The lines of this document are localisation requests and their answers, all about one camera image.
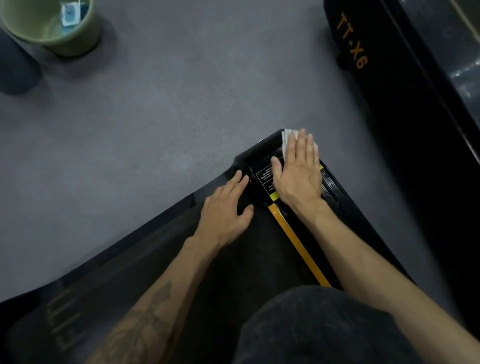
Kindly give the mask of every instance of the hand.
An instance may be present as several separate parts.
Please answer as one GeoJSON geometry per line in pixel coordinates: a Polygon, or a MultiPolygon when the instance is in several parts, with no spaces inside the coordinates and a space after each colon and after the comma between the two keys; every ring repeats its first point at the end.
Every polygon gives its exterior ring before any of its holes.
{"type": "Polygon", "coordinates": [[[312,134],[305,140],[305,129],[301,129],[298,140],[292,133],[288,137],[285,166],[272,157],[273,183],[281,200],[299,216],[314,213],[321,202],[322,173],[318,147],[314,146],[312,134]]]}
{"type": "Polygon", "coordinates": [[[216,249],[238,238],[253,218],[253,205],[248,205],[240,216],[237,215],[237,204],[247,184],[248,176],[242,178],[238,170],[225,186],[218,187],[207,197],[194,237],[216,249]]]}

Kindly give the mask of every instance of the forearm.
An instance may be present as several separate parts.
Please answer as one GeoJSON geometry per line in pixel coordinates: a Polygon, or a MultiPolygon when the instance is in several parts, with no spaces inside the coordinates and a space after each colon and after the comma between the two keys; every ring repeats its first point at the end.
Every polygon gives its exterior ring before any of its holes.
{"type": "Polygon", "coordinates": [[[473,363],[479,343],[395,267],[376,253],[322,201],[304,217],[346,292],[389,312],[428,363],[473,363]]]}
{"type": "Polygon", "coordinates": [[[165,363],[180,335],[188,308],[216,251],[191,237],[163,275],[112,330],[87,361],[165,363]]]}

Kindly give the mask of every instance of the gray floor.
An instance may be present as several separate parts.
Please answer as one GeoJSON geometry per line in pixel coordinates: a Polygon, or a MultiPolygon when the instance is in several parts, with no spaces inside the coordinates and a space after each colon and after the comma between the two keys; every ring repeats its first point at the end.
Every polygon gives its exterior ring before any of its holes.
{"type": "Polygon", "coordinates": [[[455,309],[336,66],[314,0],[100,1],[105,33],[0,95],[0,301],[86,261],[277,129],[321,158],[418,285],[455,309]]]}

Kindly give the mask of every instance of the black machine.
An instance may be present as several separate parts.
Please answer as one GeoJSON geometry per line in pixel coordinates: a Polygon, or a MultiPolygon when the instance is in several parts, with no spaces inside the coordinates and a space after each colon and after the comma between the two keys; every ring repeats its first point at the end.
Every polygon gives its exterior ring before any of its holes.
{"type": "MultiPolygon", "coordinates": [[[[270,157],[280,157],[281,146],[278,131],[77,269],[0,303],[0,362],[83,363],[193,235],[204,199],[239,168],[251,178],[239,210],[253,203],[254,218],[209,267],[171,363],[230,363],[242,324],[268,300],[304,284],[341,289],[318,244],[269,181],[270,157]]],[[[325,165],[322,174],[324,198],[340,219],[407,275],[325,165]]]]}
{"type": "Polygon", "coordinates": [[[480,4],[324,0],[339,49],[468,329],[480,338],[480,4]]]}

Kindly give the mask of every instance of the green cup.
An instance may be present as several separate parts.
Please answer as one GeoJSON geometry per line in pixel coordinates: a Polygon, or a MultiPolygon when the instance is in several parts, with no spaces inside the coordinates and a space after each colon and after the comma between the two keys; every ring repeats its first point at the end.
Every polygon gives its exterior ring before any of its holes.
{"type": "Polygon", "coordinates": [[[80,56],[97,44],[102,28],[95,0],[82,2],[89,5],[88,12],[69,32],[61,26],[60,0],[3,0],[2,20],[12,35],[24,42],[40,44],[59,56],[80,56]]]}

